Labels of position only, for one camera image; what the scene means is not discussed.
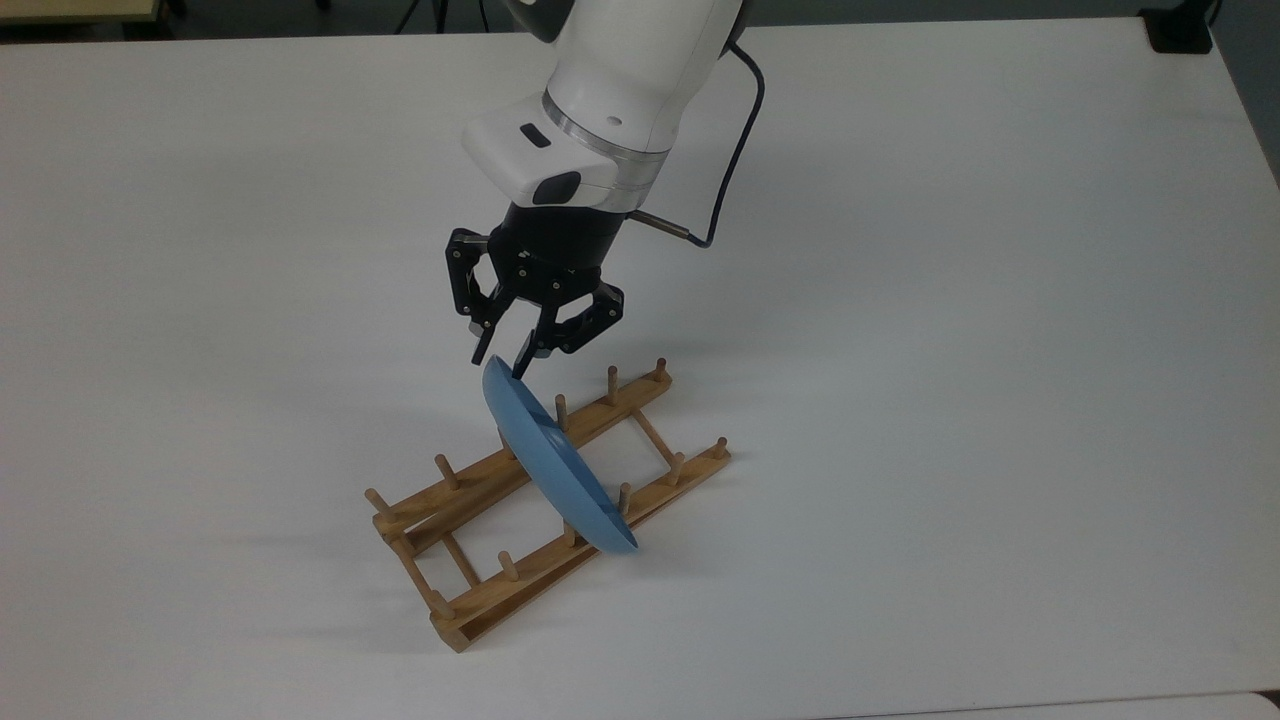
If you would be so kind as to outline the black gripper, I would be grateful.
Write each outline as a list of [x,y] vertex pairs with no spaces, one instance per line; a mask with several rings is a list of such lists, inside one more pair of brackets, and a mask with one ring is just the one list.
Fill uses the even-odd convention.
[[[471,363],[480,365],[512,305],[518,299],[541,302],[554,291],[567,301],[590,293],[591,302],[579,315],[558,320],[558,299],[541,305],[535,327],[512,369],[522,379],[532,361],[554,351],[576,354],[612,328],[625,314],[625,292],[602,283],[602,265],[626,215],[590,208],[522,208],[511,204],[492,234],[454,228],[445,245],[454,310],[467,316],[477,333]],[[475,272],[488,258],[495,286],[484,292]]]

